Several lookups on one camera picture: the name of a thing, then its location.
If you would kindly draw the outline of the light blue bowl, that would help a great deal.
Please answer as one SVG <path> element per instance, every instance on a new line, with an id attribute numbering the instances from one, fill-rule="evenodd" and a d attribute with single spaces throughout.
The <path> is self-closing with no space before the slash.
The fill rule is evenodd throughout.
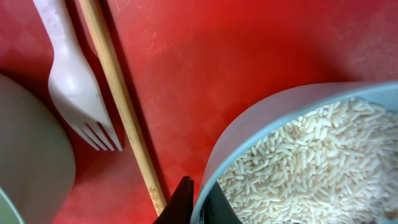
<path id="1" fill-rule="evenodd" d="M 208 159 L 191 223 L 203 223 L 202 207 L 217 179 L 245 150 L 271 131 L 319 107 L 361 98 L 397 111 L 397 82 L 338 82 L 298 86 L 252 105 L 223 131 Z"/>

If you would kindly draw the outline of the white plastic fork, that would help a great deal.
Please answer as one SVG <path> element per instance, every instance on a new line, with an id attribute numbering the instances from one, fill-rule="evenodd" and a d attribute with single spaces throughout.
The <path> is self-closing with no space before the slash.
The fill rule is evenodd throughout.
<path id="1" fill-rule="evenodd" d="M 48 88 L 67 124 L 97 151 L 122 151 L 101 91 L 78 43 L 65 1 L 33 0 L 53 47 Z"/>

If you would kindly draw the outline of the rice food waste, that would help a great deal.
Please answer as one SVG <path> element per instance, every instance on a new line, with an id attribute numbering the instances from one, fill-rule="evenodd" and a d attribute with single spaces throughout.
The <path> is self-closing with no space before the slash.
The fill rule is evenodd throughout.
<path id="1" fill-rule="evenodd" d="M 397 218 L 397 113 L 353 98 L 299 116 L 241 154 L 218 183 L 243 223 Z"/>

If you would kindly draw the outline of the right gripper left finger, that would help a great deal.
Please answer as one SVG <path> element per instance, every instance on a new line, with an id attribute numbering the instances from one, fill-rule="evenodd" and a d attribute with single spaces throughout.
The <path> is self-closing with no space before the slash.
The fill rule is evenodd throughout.
<path id="1" fill-rule="evenodd" d="M 193 193 L 194 181 L 191 177 L 184 176 L 154 224 L 189 224 L 193 211 Z"/>

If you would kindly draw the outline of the green bowl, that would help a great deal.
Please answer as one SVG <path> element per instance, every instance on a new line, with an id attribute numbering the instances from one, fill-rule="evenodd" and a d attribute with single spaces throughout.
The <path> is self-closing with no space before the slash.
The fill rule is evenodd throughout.
<path id="1" fill-rule="evenodd" d="M 52 223 L 75 180 L 72 145 L 51 111 L 1 76 L 1 223 Z"/>

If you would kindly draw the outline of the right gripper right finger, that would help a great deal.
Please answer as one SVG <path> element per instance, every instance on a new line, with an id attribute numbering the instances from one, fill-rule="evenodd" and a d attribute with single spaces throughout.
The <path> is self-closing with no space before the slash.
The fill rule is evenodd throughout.
<path id="1" fill-rule="evenodd" d="M 242 224 L 217 182 L 200 210 L 200 224 Z"/>

